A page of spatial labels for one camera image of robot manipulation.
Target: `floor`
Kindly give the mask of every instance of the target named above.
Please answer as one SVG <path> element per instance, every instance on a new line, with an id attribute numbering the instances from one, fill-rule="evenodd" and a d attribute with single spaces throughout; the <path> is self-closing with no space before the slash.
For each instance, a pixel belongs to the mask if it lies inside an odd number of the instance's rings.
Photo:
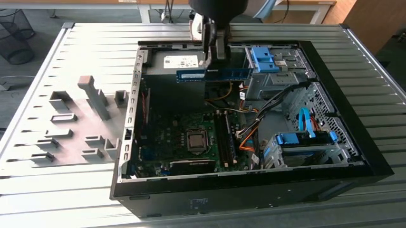
<path id="1" fill-rule="evenodd" d="M 27 18 L 31 22 L 36 35 L 29 39 L 28 43 L 36 53 L 35 59 L 20 66 L 13 66 L 0 58 L 0 77 L 3 76 L 35 76 L 52 46 L 53 40 L 60 31 L 61 25 L 65 22 L 76 23 L 140 23 L 140 14 L 138 10 L 56 10 L 57 18 L 48 17 L 47 10 L 31 9 L 24 10 Z M 174 10 L 175 23 L 188 22 L 188 11 Z M 160 23 L 158 12 L 151 13 L 152 23 Z M 239 16 L 234 20 L 235 23 L 259 23 L 256 19 L 247 16 Z M 387 70 L 397 79 L 401 86 L 406 87 L 406 42 L 397 43 L 390 40 L 382 51 L 379 52 L 378 60 L 389 61 Z M 24 98 L 29 88 L 32 79 L 29 77 L 8 78 L 7 81 L 12 85 L 8 91 L 0 92 L 0 128 L 5 128 L 13 117 L 13 113 Z"/>

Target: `wire bundle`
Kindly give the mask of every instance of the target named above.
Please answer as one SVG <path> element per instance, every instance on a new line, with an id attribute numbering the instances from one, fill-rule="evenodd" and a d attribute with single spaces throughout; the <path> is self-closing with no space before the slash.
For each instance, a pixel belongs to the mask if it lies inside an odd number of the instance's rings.
<path id="1" fill-rule="evenodd" d="M 290 93 L 290 91 L 293 91 L 298 88 L 309 87 L 309 85 L 310 85 L 310 82 L 301 82 L 297 85 L 291 85 L 284 90 L 282 90 L 279 93 L 276 93 L 276 95 L 274 95 L 274 97 L 271 99 L 268 99 L 268 101 L 264 103 L 264 105 L 259 109 L 252 123 L 244 129 L 242 129 L 242 131 L 239 131 L 238 134 L 236 134 L 238 136 L 242 136 L 243 134 L 246 134 L 252 129 L 251 132 L 244 137 L 242 143 L 240 143 L 240 149 L 242 150 L 244 148 L 247 148 L 247 147 L 244 147 L 244 144 L 246 144 L 248 138 L 252 136 L 254 132 L 258 130 L 259 123 L 263 120 L 267 111 L 271 110 L 274 107 L 276 107 L 282 103 L 283 98 Z"/>

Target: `metal table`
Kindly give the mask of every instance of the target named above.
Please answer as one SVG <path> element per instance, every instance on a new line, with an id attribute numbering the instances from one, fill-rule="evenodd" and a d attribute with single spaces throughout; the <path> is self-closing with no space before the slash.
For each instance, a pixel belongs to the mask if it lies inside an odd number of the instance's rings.
<path id="1" fill-rule="evenodd" d="M 353 32 L 333 25 L 235 24 L 232 37 L 314 42 L 395 175 L 323 203 L 140 221 L 108 199 L 111 161 L 32 168 L 32 162 L 23 159 L 31 152 L 15 144 L 36 137 L 21 129 L 43 130 L 49 125 L 41 117 L 52 112 L 52 91 L 73 88 L 76 77 L 84 74 L 94 75 L 107 96 L 115 90 L 130 90 L 138 41 L 190 39 L 188 25 L 65 24 L 0 142 L 1 227 L 55 223 L 67 227 L 191 227 L 190 223 L 234 228 L 406 226 L 406 96 Z"/>

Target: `motherboard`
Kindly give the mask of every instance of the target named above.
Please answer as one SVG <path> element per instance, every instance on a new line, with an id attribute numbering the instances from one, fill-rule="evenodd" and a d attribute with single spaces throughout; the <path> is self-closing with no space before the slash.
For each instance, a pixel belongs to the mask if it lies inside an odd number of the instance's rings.
<path id="1" fill-rule="evenodd" d="M 162 177 L 248 169 L 236 150 L 239 114 L 232 111 L 163 115 L 152 112 L 140 136 L 139 176 Z"/>

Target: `black cable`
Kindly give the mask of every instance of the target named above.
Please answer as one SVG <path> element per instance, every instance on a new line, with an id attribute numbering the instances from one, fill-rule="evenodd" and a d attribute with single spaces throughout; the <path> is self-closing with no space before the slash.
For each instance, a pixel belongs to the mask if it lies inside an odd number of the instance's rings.
<path id="1" fill-rule="evenodd" d="M 248 125 L 248 127 L 246 127 L 238 135 L 243 135 L 246 132 L 248 132 L 250 129 L 255 128 L 260 121 L 263 120 L 266 113 L 268 110 L 271 110 L 274 107 L 276 107 L 282 101 L 284 96 L 295 89 L 298 88 L 303 88 L 303 87 L 309 87 L 310 86 L 310 82 L 301 82 L 297 85 L 291 85 L 289 86 L 286 89 L 283 89 L 279 93 L 276 93 L 271 99 L 267 100 L 267 102 L 264 103 L 264 105 L 262 106 L 262 108 L 258 110 L 258 113 L 255 115 L 254 121 L 252 123 Z"/>
<path id="2" fill-rule="evenodd" d="M 272 22 L 272 24 L 275 24 L 275 23 L 278 23 L 278 22 L 280 22 L 280 23 L 284 22 L 284 19 L 286 19 L 286 17 L 287 17 L 289 12 L 290 12 L 290 0 L 286 0 L 286 5 L 287 5 L 287 6 L 286 6 L 286 11 L 284 11 L 284 16 L 283 16 L 283 18 L 282 18 L 280 20 Z"/>
<path id="3" fill-rule="evenodd" d="M 174 20 L 172 20 L 172 7 L 174 7 L 174 0 L 171 0 L 171 7 L 170 7 L 170 23 L 174 24 Z"/>
<path id="4" fill-rule="evenodd" d="M 219 90 L 219 89 L 216 90 L 216 97 L 222 97 L 222 94 L 220 94 L 220 90 Z M 227 101 L 226 101 L 226 99 L 222 99 L 222 100 L 219 100 L 219 101 L 223 101 L 226 107 L 227 107 L 227 108 L 231 108 L 230 105 L 228 105 L 228 103 L 227 103 Z"/>
<path id="5" fill-rule="evenodd" d="M 164 15 L 166 15 L 166 8 L 167 8 L 167 6 L 168 6 L 168 4 L 170 4 L 170 1 L 168 0 L 166 0 L 166 2 L 164 2 L 166 4 L 164 4 Z"/>
<path id="6" fill-rule="evenodd" d="M 182 16 L 183 12 L 184 12 L 184 9 L 182 10 L 180 15 L 179 15 L 179 17 L 176 18 L 176 20 L 180 18 L 180 16 Z"/>

